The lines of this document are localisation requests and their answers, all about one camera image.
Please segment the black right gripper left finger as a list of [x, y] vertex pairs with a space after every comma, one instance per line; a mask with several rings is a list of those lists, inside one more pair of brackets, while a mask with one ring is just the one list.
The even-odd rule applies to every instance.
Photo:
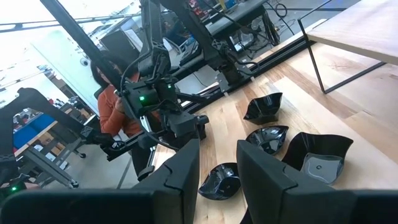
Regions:
[[200, 140], [191, 139], [134, 187], [134, 223], [192, 224], [200, 172]]

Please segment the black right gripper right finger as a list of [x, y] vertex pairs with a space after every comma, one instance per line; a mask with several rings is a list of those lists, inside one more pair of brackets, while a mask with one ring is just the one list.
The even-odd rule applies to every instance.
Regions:
[[253, 224], [352, 223], [352, 192], [315, 180], [245, 140], [237, 142], [236, 160]]

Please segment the black leaf shaped plate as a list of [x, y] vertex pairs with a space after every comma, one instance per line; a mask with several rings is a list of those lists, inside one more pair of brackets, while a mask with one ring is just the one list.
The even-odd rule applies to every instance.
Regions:
[[288, 126], [259, 128], [249, 134], [246, 141], [270, 155], [275, 155], [282, 149], [288, 130]]
[[241, 188], [236, 162], [226, 162], [214, 167], [198, 189], [209, 200], [227, 200]]

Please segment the black square wavy plate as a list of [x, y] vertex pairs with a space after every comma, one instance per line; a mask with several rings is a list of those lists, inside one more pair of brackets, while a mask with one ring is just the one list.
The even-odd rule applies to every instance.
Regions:
[[278, 121], [282, 95], [278, 92], [252, 99], [243, 119], [256, 125]]
[[352, 139], [340, 135], [301, 132], [291, 140], [282, 162], [331, 185], [341, 175], [353, 143]]

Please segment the person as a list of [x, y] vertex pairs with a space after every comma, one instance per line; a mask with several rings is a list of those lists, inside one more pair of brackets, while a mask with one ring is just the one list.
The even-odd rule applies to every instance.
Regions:
[[[102, 50], [106, 60], [110, 62], [118, 75], [122, 75], [127, 69], [127, 62], [120, 57], [113, 55], [107, 50]], [[127, 137], [131, 137], [141, 131], [138, 121], [129, 118], [124, 112], [124, 106], [120, 97], [114, 91], [115, 87], [106, 78], [99, 67], [91, 61], [91, 72], [95, 82], [103, 89], [98, 95], [98, 111], [99, 121], [102, 133], [109, 133], [112, 137], [119, 134], [120, 130], [124, 132]], [[140, 74], [137, 67], [132, 69], [132, 73], [127, 75], [132, 82], [137, 82], [140, 79]], [[160, 117], [158, 112], [153, 111], [152, 115], [147, 116], [150, 122], [150, 127], [153, 131], [161, 130]]]

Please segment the blue storage bin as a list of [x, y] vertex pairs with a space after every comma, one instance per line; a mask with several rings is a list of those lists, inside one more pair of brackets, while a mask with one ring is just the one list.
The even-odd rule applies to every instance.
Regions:
[[13, 134], [13, 145], [16, 149], [21, 148], [55, 120], [47, 115], [41, 114], [29, 121], [25, 126], [19, 128]]

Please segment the wooden shelf black legs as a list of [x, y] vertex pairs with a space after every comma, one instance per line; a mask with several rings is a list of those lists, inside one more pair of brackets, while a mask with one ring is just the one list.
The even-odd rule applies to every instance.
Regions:
[[[398, 0], [360, 0], [331, 19], [306, 31], [302, 19], [322, 9], [331, 1], [325, 1], [297, 19], [320, 89], [324, 94], [387, 63], [398, 66]], [[315, 42], [369, 57], [378, 63], [326, 89], [312, 52], [312, 44]]]

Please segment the black aluminium rail frame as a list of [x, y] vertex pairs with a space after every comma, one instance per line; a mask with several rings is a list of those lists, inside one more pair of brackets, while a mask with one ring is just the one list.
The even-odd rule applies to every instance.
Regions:
[[[111, 66], [110, 62], [105, 59], [104, 55], [84, 33], [83, 29], [77, 24], [71, 15], [69, 15], [66, 9], [58, 2], [58, 0], [41, 0], [41, 2], [56, 18], [61, 26], [77, 42], [77, 44], [84, 50], [91, 61], [94, 61], [99, 69], [106, 75], [107, 79], [116, 88], [117, 96], [119, 96], [118, 90], [121, 78], [124, 77], [126, 80], [130, 81], [127, 75], [130, 75], [132, 73], [132, 69], [134, 67], [138, 68], [138, 66], [134, 65], [132, 62], [121, 76], [118, 75], [116, 70]], [[139, 81], [142, 81], [144, 76], [141, 75], [139, 68], [138, 71], [140, 74]], [[265, 71], [265, 67], [262, 67], [257, 63], [253, 63], [253, 77], [257, 77]], [[236, 86], [233, 90], [243, 86], [247, 81], [248, 80], [244, 81], [241, 85]], [[177, 95], [178, 100], [183, 99], [192, 102], [197, 100], [197, 98], [193, 96], [185, 96], [182, 93], [177, 92]], [[95, 131], [93, 128], [85, 126], [67, 116], [65, 113], [59, 111], [50, 105], [47, 100], [35, 89], [21, 88], [19, 90], [18, 101], [25, 103], [28, 106], [33, 106], [35, 110], [50, 115], [56, 121], [69, 128], [71, 131], [79, 134], [81, 138], [85, 139], [88, 144], [97, 144], [101, 146], [102, 150], [107, 154], [109, 161], [121, 156], [125, 152], [130, 152], [135, 170], [137, 172], [137, 178], [139, 180], [142, 180], [146, 177], [146, 170], [153, 168], [151, 166], [151, 160], [154, 155], [152, 147], [156, 147], [161, 143], [161, 141], [158, 144], [154, 144], [151, 139], [146, 137], [145, 132], [148, 130], [146, 130], [144, 127], [141, 128], [139, 133], [131, 136], [127, 141], [116, 141], [109, 133], [101, 134], [98, 131]], [[181, 148], [181, 146], [170, 146], [166, 142], [163, 143], [163, 146], [174, 151], [179, 151]]]

